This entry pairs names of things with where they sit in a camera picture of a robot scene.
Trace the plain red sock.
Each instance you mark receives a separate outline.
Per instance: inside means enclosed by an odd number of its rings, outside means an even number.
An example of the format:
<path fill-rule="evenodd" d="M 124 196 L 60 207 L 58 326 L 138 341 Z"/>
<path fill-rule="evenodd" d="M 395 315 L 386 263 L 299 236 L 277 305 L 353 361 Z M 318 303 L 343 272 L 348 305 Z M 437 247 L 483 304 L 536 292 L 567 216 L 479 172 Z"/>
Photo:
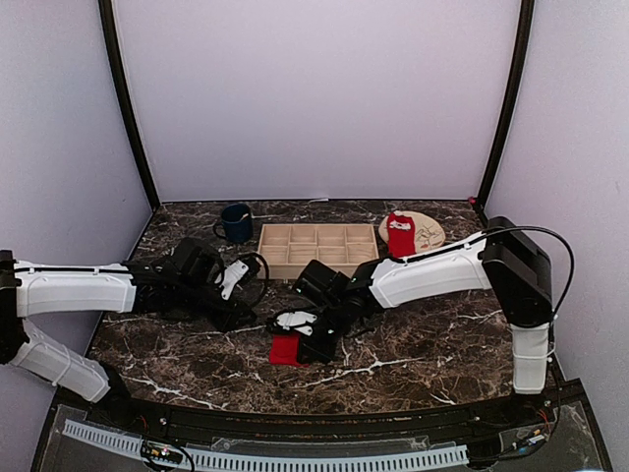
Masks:
<path fill-rule="evenodd" d="M 301 335 L 296 333 L 275 334 L 269 352 L 271 365 L 306 367 L 299 361 Z"/>

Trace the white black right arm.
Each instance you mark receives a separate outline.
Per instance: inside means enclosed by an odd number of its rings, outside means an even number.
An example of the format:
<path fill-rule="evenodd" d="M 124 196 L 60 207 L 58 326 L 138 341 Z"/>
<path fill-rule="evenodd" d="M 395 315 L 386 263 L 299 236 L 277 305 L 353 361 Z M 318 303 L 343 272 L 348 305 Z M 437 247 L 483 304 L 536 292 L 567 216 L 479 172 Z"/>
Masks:
<path fill-rule="evenodd" d="M 353 324 L 377 311 L 467 290 L 494 293 L 512 333 L 513 390 L 501 406 L 512 427 L 525 425 L 540 409 L 550 356 L 551 329 L 561 298 L 552 296 L 549 255 L 531 238 L 532 226 L 495 217 L 486 230 L 423 254 L 360 264 L 351 276 L 311 261 L 294 289 L 312 310 L 279 315 L 277 325 L 300 335 L 305 362 L 328 362 Z"/>

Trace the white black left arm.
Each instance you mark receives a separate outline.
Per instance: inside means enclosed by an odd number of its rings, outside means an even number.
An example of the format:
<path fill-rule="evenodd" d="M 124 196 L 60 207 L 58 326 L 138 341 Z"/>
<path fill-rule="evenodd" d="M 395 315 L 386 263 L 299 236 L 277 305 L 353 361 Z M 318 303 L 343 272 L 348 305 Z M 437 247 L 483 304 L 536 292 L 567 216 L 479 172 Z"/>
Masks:
<path fill-rule="evenodd" d="M 254 303 L 235 289 L 265 267 L 246 254 L 226 264 L 200 239 L 187 237 L 154 262 L 112 265 L 36 265 L 1 253 L 1 362 L 60 385 L 99 404 L 118 429 L 139 420 L 138 405 L 114 368 L 69 349 L 29 321 L 39 314 L 154 313 L 206 317 L 227 332 L 253 322 Z"/>

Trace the wooden compartment tray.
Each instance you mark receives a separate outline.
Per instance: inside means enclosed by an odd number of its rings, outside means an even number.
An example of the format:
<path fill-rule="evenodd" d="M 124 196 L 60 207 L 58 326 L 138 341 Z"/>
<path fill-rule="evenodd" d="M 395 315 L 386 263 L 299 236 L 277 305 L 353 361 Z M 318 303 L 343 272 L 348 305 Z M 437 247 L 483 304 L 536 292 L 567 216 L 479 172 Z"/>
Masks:
<path fill-rule="evenodd" d="M 264 224 L 257 251 L 277 280 L 296 279 L 311 261 L 351 276 L 358 265 L 379 258 L 368 224 Z"/>

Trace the dark blue mug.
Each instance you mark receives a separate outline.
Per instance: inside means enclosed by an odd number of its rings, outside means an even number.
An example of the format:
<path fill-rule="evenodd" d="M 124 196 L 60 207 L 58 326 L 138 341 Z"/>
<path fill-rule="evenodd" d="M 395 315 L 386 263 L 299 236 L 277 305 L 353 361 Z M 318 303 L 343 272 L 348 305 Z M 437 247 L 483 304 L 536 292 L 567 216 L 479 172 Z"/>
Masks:
<path fill-rule="evenodd" d="M 254 235 L 251 208 L 242 203 L 226 206 L 212 227 L 213 234 L 235 244 L 243 244 Z"/>

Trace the red santa sock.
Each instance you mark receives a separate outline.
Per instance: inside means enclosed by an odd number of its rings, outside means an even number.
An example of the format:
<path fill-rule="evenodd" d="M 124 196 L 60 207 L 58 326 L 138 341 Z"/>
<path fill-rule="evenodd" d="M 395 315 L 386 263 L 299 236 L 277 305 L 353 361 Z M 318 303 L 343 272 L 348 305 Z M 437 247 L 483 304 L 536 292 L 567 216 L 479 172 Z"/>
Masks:
<path fill-rule="evenodd" d="M 411 216 L 406 216 L 401 211 L 391 212 L 386 219 L 386 230 L 390 256 L 402 258 L 416 253 L 416 228 Z"/>

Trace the round beige decorated plate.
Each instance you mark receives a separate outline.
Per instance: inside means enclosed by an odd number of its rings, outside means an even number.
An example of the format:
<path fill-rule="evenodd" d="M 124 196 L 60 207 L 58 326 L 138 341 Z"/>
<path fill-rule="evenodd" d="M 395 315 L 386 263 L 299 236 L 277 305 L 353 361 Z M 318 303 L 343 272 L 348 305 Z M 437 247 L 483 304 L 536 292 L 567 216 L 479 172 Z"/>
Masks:
<path fill-rule="evenodd" d="M 394 210 L 401 211 L 406 216 L 411 216 L 415 223 L 416 233 L 415 233 L 415 246 L 416 253 L 421 254 L 423 252 L 427 252 L 438 247 L 441 247 L 446 239 L 445 231 L 441 227 L 441 225 L 434 220 L 433 218 L 411 210 Z M 387 216 L 381 221 L 378 226 L 378 234 L 380 238 L 386 243 L 388 242 L 388 235 L 386 230 L 386 219 Z"/>

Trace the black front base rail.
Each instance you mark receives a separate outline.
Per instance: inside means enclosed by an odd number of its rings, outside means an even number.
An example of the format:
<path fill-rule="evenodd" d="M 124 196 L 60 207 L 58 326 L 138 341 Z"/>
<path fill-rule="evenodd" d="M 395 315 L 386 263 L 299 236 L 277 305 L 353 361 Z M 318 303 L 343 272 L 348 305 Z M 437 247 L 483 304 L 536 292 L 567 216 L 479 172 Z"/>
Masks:
<path fill-rule="evenodd" d="M 594 436 L 598 427 L 580 381 L 556 382 L 538 396 L 511 394 L 436 408 L 373 414 L 280 415 L 213 411 L 135 399 L 125 432 L 178 444 L 220 438 L 286 442 L 358 442 L 426 436 L 472 443 L 548 426 L 561 437 Z"/>

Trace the black left corner post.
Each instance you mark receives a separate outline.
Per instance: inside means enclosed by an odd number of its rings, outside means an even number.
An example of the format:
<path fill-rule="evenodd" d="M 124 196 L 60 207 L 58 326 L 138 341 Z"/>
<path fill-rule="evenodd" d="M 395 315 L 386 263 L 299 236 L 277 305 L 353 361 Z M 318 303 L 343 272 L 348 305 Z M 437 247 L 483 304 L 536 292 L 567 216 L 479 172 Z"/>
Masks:
<path fill-rule="evenodd" d="M 118 107 L 136 165 L 143 192 L 152 212 L 161 207 L 157 189 L 149 169 L 148 159 L 143 147 L 140 128 L 137 121 L 131 92 L 127 82 L 122 49 L 114 15 L 114 3 L 111 0 L 98 0 L 99 18 L 104 39 L 110 74 L 116 93 Z"/>

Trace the black corner post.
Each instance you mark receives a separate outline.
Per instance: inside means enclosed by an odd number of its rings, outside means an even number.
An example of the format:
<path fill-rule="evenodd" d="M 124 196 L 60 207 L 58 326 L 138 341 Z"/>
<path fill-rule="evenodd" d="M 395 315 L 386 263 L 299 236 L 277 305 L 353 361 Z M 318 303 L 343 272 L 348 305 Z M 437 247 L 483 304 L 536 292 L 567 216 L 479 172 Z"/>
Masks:
<path fill-rule="evenodd" d="M 148 159 L 143 147 L 140 128 L 137 121 L 131 92 L 127 82 L 122 49 L 114 15 L 114 3 L 111 0 L 98 0 L 99 18 L 104 39 L 110 74 L 116 93 L 118 107 L 136 165 L 143 192 L 152 212 L 161 207 L 157 189 L 149 169 Z"/>
<path fill-rule="evenodd" d="M 485 213 L 486 205 L 488 203 L 506 146 L 524 73 L 535 12 L 535 4 L 535 0 L 522 0 L 520 2 L 513 53 L 502 105 L 495 128 L 494 138 L 489 150 L 485 172 L 473 203 L 473 207 L 478 215 Z"/>

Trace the black right corner post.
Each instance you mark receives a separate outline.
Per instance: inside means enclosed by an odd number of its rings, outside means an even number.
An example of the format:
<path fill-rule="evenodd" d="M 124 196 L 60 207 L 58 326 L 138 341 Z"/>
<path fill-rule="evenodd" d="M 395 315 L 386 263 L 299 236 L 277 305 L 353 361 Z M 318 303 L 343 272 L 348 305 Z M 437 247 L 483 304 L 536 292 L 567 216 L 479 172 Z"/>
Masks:
<path fill-rule="evenodd" d="M 473 203 L 473 207 L 478 215 L 485 213 L 486 205 L 488 203 L 506 146 L 524 73 L 535 12 L 535 4 L 535 0 L 522 0 L 520 2 L 513 53 L 502 105 L 495 128 L 494 138 L 489 150 L 485 172 Z"/>

